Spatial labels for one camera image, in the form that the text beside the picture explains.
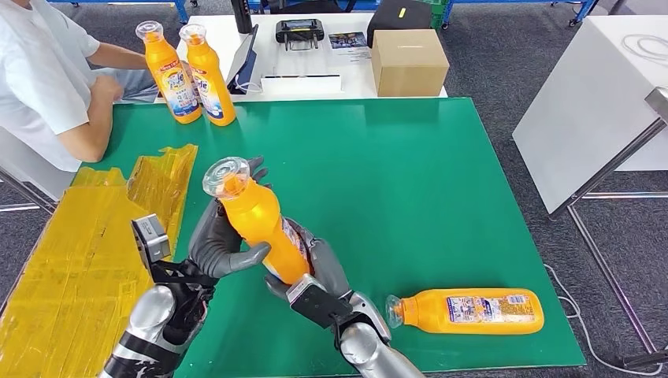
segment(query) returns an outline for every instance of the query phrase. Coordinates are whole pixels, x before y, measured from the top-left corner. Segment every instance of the yellow plastic sheet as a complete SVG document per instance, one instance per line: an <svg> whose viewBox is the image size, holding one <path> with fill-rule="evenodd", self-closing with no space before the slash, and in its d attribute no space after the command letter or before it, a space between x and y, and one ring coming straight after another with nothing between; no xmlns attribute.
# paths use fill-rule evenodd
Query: yellow plastic sheet
<svg viewBox="0 0 668 378"><path fill-rule="evenodd" d="M176 245L197 147L82 168L65 192L0 317L0 377L88 378L104 366L152 284L130 220L156 213Z"/></svg>

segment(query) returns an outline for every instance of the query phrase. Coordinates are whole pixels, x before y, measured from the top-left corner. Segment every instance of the floor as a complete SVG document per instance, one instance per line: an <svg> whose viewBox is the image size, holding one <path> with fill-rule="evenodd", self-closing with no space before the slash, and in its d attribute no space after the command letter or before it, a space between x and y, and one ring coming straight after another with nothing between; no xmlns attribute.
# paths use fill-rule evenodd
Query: floor
<svg viewBox="0 0 668 378"><path fill-rule="evenodd" d="M596 13L605 13L613 0L601 0ZM135 26L147 19L165 25L171 43L180 24L169 6L59 5L65 14L96 38L140 50ZM191 14L229 14L227 2L201 0ZM473 98L499 156L529 230L543 260L552 265L580 303L596 353L618 365L621 356L643 349L622 308L604 281L571 219L548 220L536 188L511 139L519 122L577 28L568 28L573 6L557 4L457 5L451 26L440 33L451 63L446 80L450 96ZM623 13L668 14L666 0L629 0ZM666 190L668 172L616 173L605 189ZM21 202L0 184L0 204ZM582 201L577 210L623 284L631 303L657 344L668 343L668 201ZM0 213L0 298L7 296L30 249L46 222L40 210ZM572 321L587 366L449 372L434 377L622 377L596 362L588 351L577 321ZM668 369L659 376L668 377Z"/></svg>

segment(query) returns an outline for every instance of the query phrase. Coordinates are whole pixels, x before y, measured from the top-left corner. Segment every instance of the green table mat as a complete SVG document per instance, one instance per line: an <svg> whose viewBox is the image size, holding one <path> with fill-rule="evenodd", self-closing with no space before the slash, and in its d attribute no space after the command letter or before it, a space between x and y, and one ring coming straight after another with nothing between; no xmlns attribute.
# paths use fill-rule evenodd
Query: green table mat
<svg viewBox="0 0 668 378"><path fill-rule="evenodd" d="M397 328L392 346L419 369L585 363L469 98L245 102L236 111L220 128L204 118L178 124L164 105L115 106L107 155L91 165L128 177L139 155L199 146L177 260L210 200L206 169L226 156L262 154L282 213L327 239L351 286L379 308L389 294L430 288L524 287L540 298L545 325L532 335ZM329 331L266 290L265 273L258 266L218 284L176 376L353 373Z"/></svg>

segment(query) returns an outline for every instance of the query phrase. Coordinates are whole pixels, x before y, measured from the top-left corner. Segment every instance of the bottle cap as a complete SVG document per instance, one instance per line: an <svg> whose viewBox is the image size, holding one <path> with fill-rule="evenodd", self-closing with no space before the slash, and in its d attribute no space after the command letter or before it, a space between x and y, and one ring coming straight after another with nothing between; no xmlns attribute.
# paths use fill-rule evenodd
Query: bottle cap
<svg viewBox="0 0 668 378"><path fill-rule="evenodd" d="M389 295L385 301L385 312L388 315L388 325L390 328L397 328L403 324L403 305L401 299L394 295Z"/></svg>
<svg viewBox="0 0 668 378"><path fill-rule="evenodd" d="M190 46L201 45L204 43L206 29L200 24L188 24L181 28L179 36Z"/></svg>
<svg viewBox="0 0 668 378"><path fill-rule="evenodd" d="M241 157L226 157L204 173L202 188L216 198L233 199L246 189L251 179L251 167L248 161Z"/></svg>
<svg viewBox="0 0 668 378"><path fill-rule="evenodd" d="M137 25L135 33L144 42L156 42L163 39L162 25L157 21L144 21Z"/></svg>

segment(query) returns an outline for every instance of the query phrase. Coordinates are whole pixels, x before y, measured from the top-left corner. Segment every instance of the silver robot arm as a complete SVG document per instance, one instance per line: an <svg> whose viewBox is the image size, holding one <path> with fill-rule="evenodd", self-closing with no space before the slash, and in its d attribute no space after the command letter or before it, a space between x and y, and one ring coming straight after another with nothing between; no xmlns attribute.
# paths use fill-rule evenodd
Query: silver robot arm
<svg viewBox="0 0 668 378"><path fill-rule="evenodd" d="M165 285L146 291L130 314L129 325L113 349L100 378L171 377L206 318L206 303L189 328L175 320L176 297Z"/></svg>
<svg viewBox="0 0 668 378"><path fill-rule="evenodd" d="M389 343L390 330L373 302L361 293L350 298L352 319L338 329L339 351L364 378L424 378L406 356Z"/></svg>
<svg viewBox="0 0 668 378"><path fill-rule="evenodd" d="M200 218L181 263L162 260L170 255L169 241L155 215L134 220L132 230L156 284L135 304L99 377L169 378L202 328L218 280L262 262L270 246L259 243L240 252L241 237L215 200Z"/></svg>
<svg viewBox="0 0 668 378"><path fill-rule="evenodd" d="M269 274L268 289L322 328L331 328L334 345L365 378L424 378L408 358L390 347L392 335L376 306L352 291L329 244L288 219L308 248L314 275L291 287Z"/></svg>

